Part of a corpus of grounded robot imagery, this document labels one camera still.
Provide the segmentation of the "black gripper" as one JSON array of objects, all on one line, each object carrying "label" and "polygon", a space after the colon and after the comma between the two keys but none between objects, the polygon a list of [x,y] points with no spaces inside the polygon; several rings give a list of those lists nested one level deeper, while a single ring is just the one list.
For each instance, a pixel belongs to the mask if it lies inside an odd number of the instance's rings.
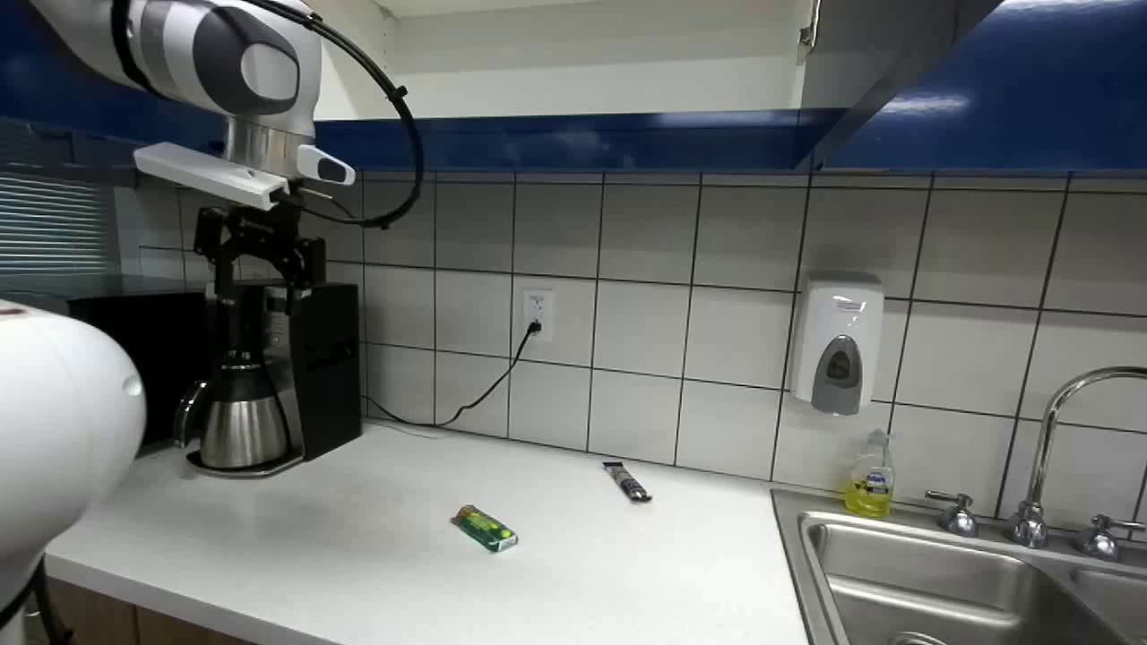
[{"label": "black gripper", "polygon": [[265,285],[236,275],[241,258],[267,263],[289,291],[301,291],[289,302],[293,355],[320,355],[337,345],[342,285],[322,282],[326,242],[320,236],[301,236],[301,208],[293,201],[275,203],[272,211],[201,208],[193,250],[216,269],[209,330],[220,355],[259,355],[265,349]]}]

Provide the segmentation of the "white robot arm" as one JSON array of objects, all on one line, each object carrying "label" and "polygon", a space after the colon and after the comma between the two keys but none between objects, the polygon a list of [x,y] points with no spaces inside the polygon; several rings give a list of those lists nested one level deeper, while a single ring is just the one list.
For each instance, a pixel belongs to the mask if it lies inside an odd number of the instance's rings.
[{"label": "white robot arm", "polygon": [[[303,0],[30,0],[109,83],[221,113],[226,152],[158,138],[134,166],[216,201],[272,211],[296,184],[355,184],[314,143],[322,19]],[[0,312],[0,603],[15,619],[48,548],[130,468],[143,379],[92,321],[5,302]]]}]

